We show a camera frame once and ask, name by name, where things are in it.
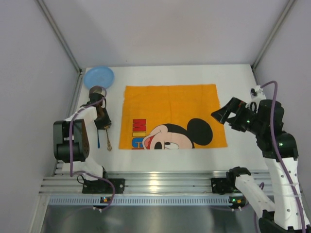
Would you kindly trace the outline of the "gold metal spoon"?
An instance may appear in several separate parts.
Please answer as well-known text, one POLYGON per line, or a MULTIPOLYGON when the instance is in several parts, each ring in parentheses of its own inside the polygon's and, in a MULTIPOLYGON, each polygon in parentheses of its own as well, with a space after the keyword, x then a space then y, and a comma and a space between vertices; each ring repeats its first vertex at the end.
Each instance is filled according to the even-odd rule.
POLYGON ((105 128, 106 139, 107 139, 107 150, 108 150, 108 151, 112 151, 112 145, 111 145, 111 142, 110 142, 110 139, 109 139, 108 129, 109 129, 109 127, 107 126, 107 127, 105 128))

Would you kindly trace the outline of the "orange Mickey Mouse placemat cloth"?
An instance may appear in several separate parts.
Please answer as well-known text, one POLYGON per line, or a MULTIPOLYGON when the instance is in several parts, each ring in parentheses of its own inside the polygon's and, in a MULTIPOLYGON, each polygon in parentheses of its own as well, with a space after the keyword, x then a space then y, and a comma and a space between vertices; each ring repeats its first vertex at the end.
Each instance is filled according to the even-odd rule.
POLYGON ((122 150, 225 148, 215 84, 127 86, 121 118, 122 150))

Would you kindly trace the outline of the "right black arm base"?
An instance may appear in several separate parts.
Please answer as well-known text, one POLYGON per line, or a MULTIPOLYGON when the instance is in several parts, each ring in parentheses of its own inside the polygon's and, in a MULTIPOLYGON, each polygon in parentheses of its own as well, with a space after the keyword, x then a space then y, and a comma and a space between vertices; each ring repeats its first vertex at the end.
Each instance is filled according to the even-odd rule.
POLYGON ((240 193, 235 186, 235 179, 211 178, 211 189, 213 194, 232 194, 240 193))

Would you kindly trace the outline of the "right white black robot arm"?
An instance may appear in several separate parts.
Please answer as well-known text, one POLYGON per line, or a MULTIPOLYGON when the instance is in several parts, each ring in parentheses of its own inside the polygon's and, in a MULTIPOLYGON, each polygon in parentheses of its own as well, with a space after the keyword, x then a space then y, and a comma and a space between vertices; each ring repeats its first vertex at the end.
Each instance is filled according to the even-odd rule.
POLYGON ((211 116, 240 132, 250 132, 262 152, 270 174, 274 200, 255 183, 245 167, 234 167, 226 179, 248 200, 259 219, 262 233, 309 233, 311 223, 303 207, 297 174, 295 138, 283 130, 284 108, 276 100, 247 104, 232 98, 211 116))

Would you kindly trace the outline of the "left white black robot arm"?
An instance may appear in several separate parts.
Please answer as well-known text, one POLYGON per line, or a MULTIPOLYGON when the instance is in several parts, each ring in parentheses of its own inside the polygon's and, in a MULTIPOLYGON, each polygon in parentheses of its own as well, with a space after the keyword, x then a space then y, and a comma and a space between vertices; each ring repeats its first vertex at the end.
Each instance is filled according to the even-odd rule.
POLYGON ((70 117, 53 124, 53 153, 56 160, 69 164, 70 176, 87 180, 107 180, 104 167, 94 159, 100 147, 99 131, 108 131, 112 122, 103 93, 90 93, 89 101, 70 117))

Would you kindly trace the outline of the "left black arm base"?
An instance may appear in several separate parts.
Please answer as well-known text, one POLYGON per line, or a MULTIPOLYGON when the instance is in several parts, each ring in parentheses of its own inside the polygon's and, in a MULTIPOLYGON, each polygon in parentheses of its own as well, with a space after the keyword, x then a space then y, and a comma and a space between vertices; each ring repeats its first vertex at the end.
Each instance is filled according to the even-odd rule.
POLYGON ((84 176, 79 175, 77 182, 83 186, 83 194, 123 194, 125 189, 125 179, 122 178, 109 178, 110 183, 95 179, 89 180, 84 176))

